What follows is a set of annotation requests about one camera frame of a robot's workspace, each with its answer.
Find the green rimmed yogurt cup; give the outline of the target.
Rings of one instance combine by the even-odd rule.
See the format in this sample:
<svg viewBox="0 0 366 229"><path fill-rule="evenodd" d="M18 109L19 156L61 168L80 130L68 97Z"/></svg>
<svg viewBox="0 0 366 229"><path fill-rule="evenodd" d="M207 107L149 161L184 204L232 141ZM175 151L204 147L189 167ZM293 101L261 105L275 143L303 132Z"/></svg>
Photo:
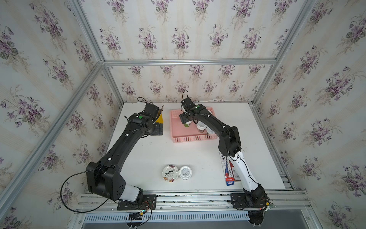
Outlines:
<svg viewBox="0 0 366 229"><path fill-rule="evenodd" d="M206 128L206 131L207 131L207 133L208 133L208 134L210 134L210 135L215 134L215 132L214 132L211 128L209 128L209 127L207 127L207 128Z"/></svg>

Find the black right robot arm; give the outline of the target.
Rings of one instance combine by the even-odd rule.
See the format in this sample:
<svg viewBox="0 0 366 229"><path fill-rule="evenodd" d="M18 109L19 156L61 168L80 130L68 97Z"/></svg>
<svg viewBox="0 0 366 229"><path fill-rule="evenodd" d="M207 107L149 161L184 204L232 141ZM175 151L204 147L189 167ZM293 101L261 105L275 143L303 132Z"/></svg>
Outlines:
<svg viewBox="0 0 366 229"><path fill-rule="evenodd" d="M238 128L223 123L209 112L204 105L196 105L189 97L181 101L181 106L184 109L180 115L183 124L189 121L202 122L218 136L219 152L234 165L248 201L253 204L258 204L260 201L268 202L269 198L265 189L253 177L244 159Z"/></svg>

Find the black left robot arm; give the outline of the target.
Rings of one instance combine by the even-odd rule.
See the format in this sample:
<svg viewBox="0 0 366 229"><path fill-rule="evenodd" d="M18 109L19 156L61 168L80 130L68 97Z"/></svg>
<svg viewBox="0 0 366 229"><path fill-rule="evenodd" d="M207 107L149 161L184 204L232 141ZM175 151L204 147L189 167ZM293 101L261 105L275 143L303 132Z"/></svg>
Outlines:
<svg viewBox="0 0 366 229"><path fill-rule="evenodd" d="M127 124L111 149L97 162L86 168L88 191L92 194L117 201L136 204L143 202L143 190L128 185L120 174L123 165L136 143L143 137L163 135L163 124L157 120L163 108L146 103L143 111L127 118Z"/></svg>

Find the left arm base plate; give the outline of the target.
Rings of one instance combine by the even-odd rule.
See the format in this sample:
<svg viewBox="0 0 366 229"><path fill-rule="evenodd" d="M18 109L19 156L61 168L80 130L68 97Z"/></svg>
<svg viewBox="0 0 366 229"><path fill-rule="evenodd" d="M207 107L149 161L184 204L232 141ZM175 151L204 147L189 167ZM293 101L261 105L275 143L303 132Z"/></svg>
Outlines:
<svg viewBox="0 0 366 229"><path fill-rule="evenodd" d="M157 195L145 195L135 202L119 200L117 210L155 210Z"/></svg>

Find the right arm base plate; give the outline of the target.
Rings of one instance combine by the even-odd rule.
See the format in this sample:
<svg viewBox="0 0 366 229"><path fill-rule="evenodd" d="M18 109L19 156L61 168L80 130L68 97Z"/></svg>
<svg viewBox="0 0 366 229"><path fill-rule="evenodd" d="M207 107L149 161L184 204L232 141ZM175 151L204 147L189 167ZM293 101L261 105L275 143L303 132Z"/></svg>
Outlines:
<svg viewBox="0 0 366 229"><path fill-rule="evenodd" d="M270 198L264 193L262 196L254 193L232 193L230 194L231 204L235 209L247 208L263 209L269 205Z"/></svg>

